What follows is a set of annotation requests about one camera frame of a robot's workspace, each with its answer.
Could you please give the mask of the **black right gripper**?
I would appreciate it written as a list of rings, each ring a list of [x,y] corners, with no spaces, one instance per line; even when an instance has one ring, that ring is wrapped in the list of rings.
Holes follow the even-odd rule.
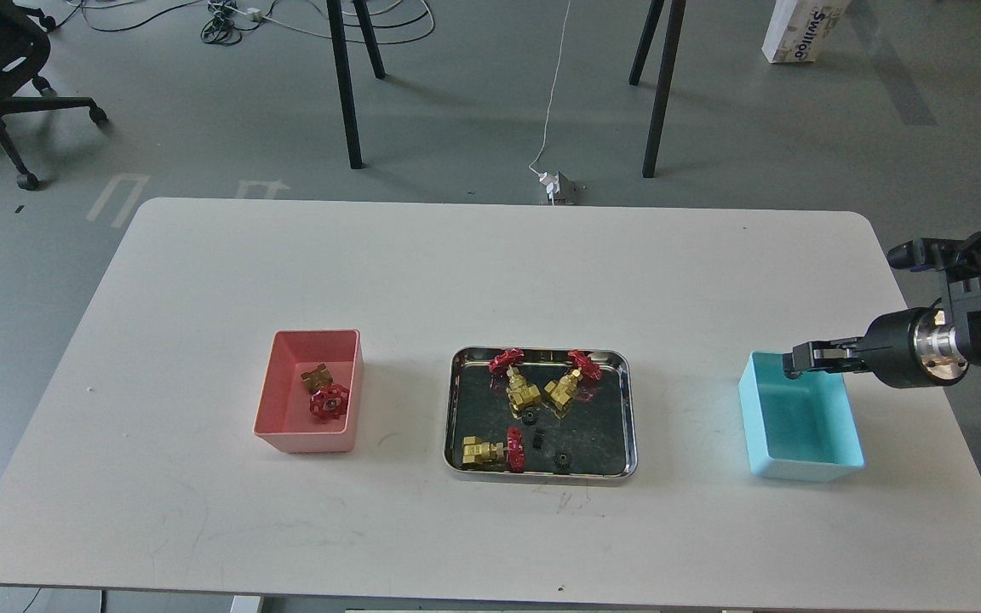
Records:
[[[862,337],[809,341],[794,346],[782,356],[782,368],[786,379],[797,380],[805,372],[829,374],[869,373],[871,366],[861,356],[859,342]]]

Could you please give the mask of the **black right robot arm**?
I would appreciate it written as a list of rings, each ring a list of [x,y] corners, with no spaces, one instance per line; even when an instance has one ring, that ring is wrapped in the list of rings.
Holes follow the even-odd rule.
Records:
[[[871,373],[897,389],[951,387],[981,366],[981,232],[919,238],[889,249],[891,268],[941,275],[930,306],[873,319],[861,336],[807,341],[782,356],[783,373]]]

